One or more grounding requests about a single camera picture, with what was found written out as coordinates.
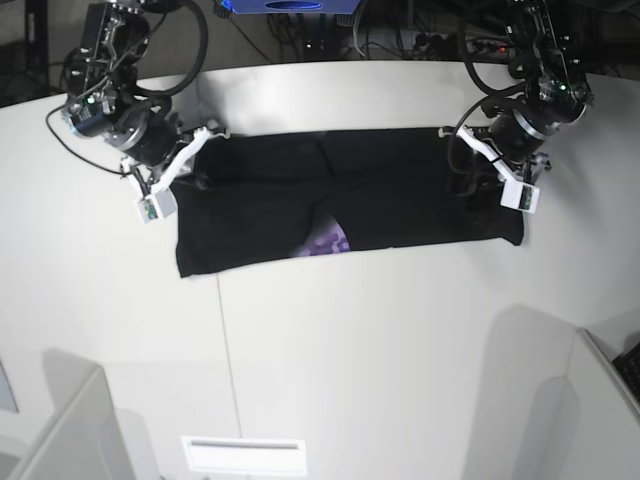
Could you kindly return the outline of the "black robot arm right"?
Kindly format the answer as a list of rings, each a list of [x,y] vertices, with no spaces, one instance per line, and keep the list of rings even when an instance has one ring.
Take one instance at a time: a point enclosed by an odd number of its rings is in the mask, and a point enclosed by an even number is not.
[[[179,10],[196,20],[198,43],[186,75],[164,90],[138,83],[137,64],[158,27],[147,19],[165,19]],[[143,195],[167,189],[181,175],[196,136],[184,129],[174,98],[200,73],[209,32],[194,1],[100,1],[89,5],[80,46],[64,66],[67,99],[57,112],[80,138],[101,137],[125,159],[115,175],[128,177]]]

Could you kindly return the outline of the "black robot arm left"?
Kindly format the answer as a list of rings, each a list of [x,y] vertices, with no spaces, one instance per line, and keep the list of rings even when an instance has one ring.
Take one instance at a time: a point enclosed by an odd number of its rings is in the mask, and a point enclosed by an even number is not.
[[[453,166],[463,177],[468,193],[479,193],[485,178],[500,189],[505,208],[532,214],[540,190],[539,176],[550,170],[549,157],[541,152],[563,125],[578,122],[593,104],[593,93],[582,70],[570,35],[555,22],[555,11],[545,1],[508,1],[505,31],[515,50],[508,65],[515,85],[496,89],[478,75],[468,50],[467,20],[458,23],[457,44],[465,69],[484,98],[473,105],[491,119],[487,127],[469,127],[460,119],[440,133],[448,140],[447,152],[461,140],[471,151],[469,166]]]

